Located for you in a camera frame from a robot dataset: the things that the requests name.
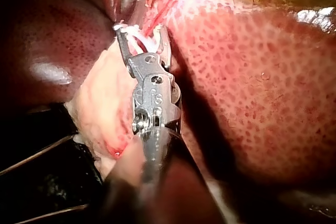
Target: metal instrument jaw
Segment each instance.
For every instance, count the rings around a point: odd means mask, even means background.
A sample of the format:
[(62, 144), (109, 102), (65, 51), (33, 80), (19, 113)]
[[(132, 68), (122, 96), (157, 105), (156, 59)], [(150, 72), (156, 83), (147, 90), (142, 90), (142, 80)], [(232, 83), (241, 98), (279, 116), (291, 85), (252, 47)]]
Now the metal instrument jaw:
[(133, 133), (156, 126), (180, 133), (181, 92), (169, 73), (172, 54), (166, 27), (158, 25), (154, 31), (160, 38), (157, 52), (135, 56), (130, 53), (127, 32), (119, 28), (116, 34), (123, 61), (138, 81), (133, 91)]

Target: laparoscopic clip applier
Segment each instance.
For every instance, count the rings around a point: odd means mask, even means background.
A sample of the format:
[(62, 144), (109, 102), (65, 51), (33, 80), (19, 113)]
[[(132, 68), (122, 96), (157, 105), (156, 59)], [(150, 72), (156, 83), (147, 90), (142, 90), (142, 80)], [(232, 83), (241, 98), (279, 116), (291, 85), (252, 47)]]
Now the laparoscopic clip applier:
[(112, 175), (107, 177), (108, 182), (103, 185), (106, 186), (104, 199), (100, 199), (100, 206), (95, 206), (100, 213), (94, 223), (153, 223), (143, 209), (146, 207), (144, 198), (155, 195), (159, 187), (170, 142), (182, 141), (181, 92), (169, 73), (172, 54), (167, 30), (159, 26), (158, 31), (160, 53), (133, 56), (127, 32), (122, 28), (116, 30), (125, 66), (138, 81), (132, 96), (132, 128), (134, 137), (142, 141), (146, 161), (138, 188)]

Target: metal pivot screw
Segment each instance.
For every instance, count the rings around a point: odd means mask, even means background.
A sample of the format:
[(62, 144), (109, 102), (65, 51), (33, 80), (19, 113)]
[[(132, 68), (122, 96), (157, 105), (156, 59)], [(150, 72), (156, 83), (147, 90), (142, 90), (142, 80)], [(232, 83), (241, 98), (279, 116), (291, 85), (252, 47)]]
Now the metal pivot screw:
[(146, 126), (148, 126), (148, 118), (144, 114), (138, 114), (135, 116), (133, 123), (132, 123), (132, 129), (133, 134), (137, 134), (139, 131), (143, 130)]
[(163, 79), (161, 76), (153, 76), (151, 82), (154, 84), (161, 84), (163, 82)]

